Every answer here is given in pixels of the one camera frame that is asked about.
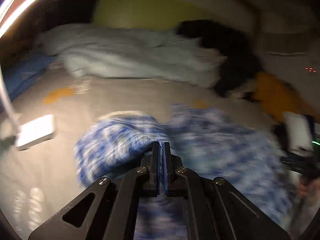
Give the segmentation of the person's hand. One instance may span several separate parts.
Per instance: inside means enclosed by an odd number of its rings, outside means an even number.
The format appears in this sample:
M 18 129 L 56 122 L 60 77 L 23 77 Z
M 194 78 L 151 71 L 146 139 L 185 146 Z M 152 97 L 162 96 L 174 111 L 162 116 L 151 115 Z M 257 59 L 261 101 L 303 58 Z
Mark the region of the person's hand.
M 320 179 L 316 178 L 314 180 L 308 181 L 304 176 L 299 179 L 299 184 L 297 187 L 297 195 L 299 198 L 313 197 L 319 200 L 319 185 Z

